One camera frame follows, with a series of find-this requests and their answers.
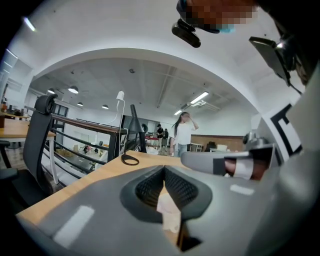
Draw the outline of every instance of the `wooden desk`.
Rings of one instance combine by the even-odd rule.
[[[0,128],[0,140],[9,142],[22,142],[26,140],[29,129],[28,121],[20,121],[13,119],[4,120],[4,128]],[[56,135],[49,131],[48,138]]]
[[[33,224],[37,225],[52,209],[60,205],[62,202],[76,194],[80,190],[84,189],[88,185],[111,177],[115,177],[121,174],[129,173],[138,169],[158,166],[158,165],[171,165],[186,168],[180,161],[180,158],[163,156],[163,155],[152,155],[146,153],[140,153],[135,151],[128,151],[128,155],[139,159],[140,163],[136,166],[124,165],[121,162],[121,158],[117,157],[112,161],[101,166],[99,169],[89,173],[85,177],[77,180],[71,185],[63,188],[62,190],[54,193],[46,199],[36,203],[35,205],[25,209],[18,213],[19,217],[22,217]]]
[[[3,113],[3,112],[0,112],[0,115],[5,115],[7,117],[11,117],[11,118],[23,118],[23,119],[27,119],[29,118],[30,116],[19,116],[19,115],[14,115],[14,114],[9,114],[9,113]]]
[[[20,121],[13,119],[4,120],[4,128],[0,128],[0,141],[13,142],[25,142],[29,130],[28,121]],[[52,170],[52,176],[54,183],[58,184],[59,180],[57,177],[56,166],[54,162],[54,139],[55,134],[49,131],[47,140],[49,141],[49,153],[50,153],[50,166]]]

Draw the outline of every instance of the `chair backrest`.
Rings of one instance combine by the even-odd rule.
[[[52,123],[51,112],[55,104],[54,98],[56,97],[56,94],[44,95],[36,100],[34,106],[36,110],[32,114],[23,149],[25,165],[41,189],[47,194],[52,193],[52,187],[43,172],[41,159]]]

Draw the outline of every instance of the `white cable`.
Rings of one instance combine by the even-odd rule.
[[[123,144],[120,145],[120,147],[123,146],[123,150],[121,150],[122,151],[121,154],[124,154],[125,149],[126,149],[126,143],[127,143],[127,140],[128,140],[128,132],[129,132],[129,130],[127,128],[122,128],[122,129],[126,130],[126,136],[124,137]]]
[[[124,117],[125,106],[126,106],[125,100],[122,99],[122,101],[123,101],[123,109],[122,109],[122,115],[121,115],[120,125],[119,125],[119,156],[120,156],[120,144],[121,144],[121,124],[122,124],[122,118]]]
[[[118,103],[116,104],[116,115],[115,115],[115,118],[111,121],[111,122],[104,122],[104,123],[100,123],[99,125],[102,126],[102,125],[107,125],[107,124],[111,124],[112,122],[114,122],[116,119],[117,119],[117,116],[118,116],[118,106],[119,106],[119,102],[120,100],[118,100]]]

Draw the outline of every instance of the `fluorescent light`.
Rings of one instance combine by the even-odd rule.
[[[284,43],[283,43],[283,42],[280,42],[280,43],[278,43],[278,44],[276,45],[276,47],[277,47],[277,48],[282,48],[282,47],[284,47]]]
[[[178,110],[177,112],[174,113],[174,115],[179,115],[182,112],[182,110]]]
[[[9,49],[6,49],[6,51],[7,51],[8,53],[10,53],[13,57],[15,57],[16,59],[18,59],[18,57],[17,57],[16,55],[14,55]]]
[[[69,89],[68,89],[70,92],[74,93],[74,94],[78,94],[79,93],[79,89],[78,87],[76,86],[71,86]]]
[[[32,25],[32,23],[30,22],[30,20],[27,17],[24,17],[23,21],[32,31],[36,30],[35,26]]]
[[[193,101],[191,101],[191,104],[195,104],[196,102],[200,101],[202,98],[206,97],[208,94],[209,93],[205,91],[199,97],[196,97]]]
[[[55,89],[50,88],[50,89],[48,90],[48,93],[55,94]]]
[[[7,64],[10,68],[13,68],[13,66],[9,65],[8,63],[6,63],[5,61],[3,62],[4,64]]]

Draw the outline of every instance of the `metal railing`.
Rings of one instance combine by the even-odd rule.
[[[52,114],[52,117],[53,117],[53,125],[52,126],[54,126],[54,122],[55,122],[55,120],[57,120],[59,122],[62,122],[63,125],[64,124],[68,124],[68,125],[72,125],[72,126],[75,126],[75,127],[83,128],[83,129],[86,129],[86,130],[90,130],[90,131],[94,131],[94,132],[110,135],[109,146],[107,147],[107,146],[102,146],[102,145],[95,145],[95,144],[92,144],[92,143],[90,143],[88,141],[73,137],[73,136],[71,136],[69,134],[66,134],[66,133],[64,133],[62,131],[57,130],[56,128],[52,128],[51,129],[51,131],[53,133],[55,133],[55,134],[60,134],[60,135],[62,135],[64,137],[67,137],[67,138],[73,140],[73,141],[76,141],[76,142],[79,142],[81,144],[90,146],[92,148],[96,148],[96,149],[107,151],[107,162],[111,161],[112,159],[114,159],[114,158],[116,158],[118,156],[118,154],[119,154],[119,139],[120,139],[120,135],[127,133],[127,130],[125,130],[125,129],[121,129],[119,131],[118,127],[108,126],[108,125],[99,125],[97,123],[86,121],[86,120],[83,120],[83,119],[71,119],[71,118],[67,118],[67,117],[64,117],[64,116],[56,115],[56,114]],[[75,156],[78,156],[78,157],[83,158],[85,160],[88,160],[90,162],[93,162],[93,163],[96,163],[96,164],[99,164],[99,165],[105,165],[107,163],[106,161],[103,161],[103,160],[100,160],[100,159],[95,159],[95,158],[92,158],[92,157],[87,156],[85,154],[76,152],[76,151],[64,146],[63,144],[61,144],[61,143],[59,143],[57,141],[54,142],[54,145],[55,145],[55,149],[57,147],[59,147],[61,149],[64,149],[64,150],[72,153]],[[79,171],[81,171],[83,173],[88,174],[88,173],[92,172],[91,169],[84,168],[84,167],[80,166],[79,164],[76,164],[76,163],[72,162],[67,157],[62,156],[61,154],[58,153],[57,150],[54,150],[54,155],[55,155],[55,157],[57,157],[61,161],[72,165],[74,168],[78,169]]]

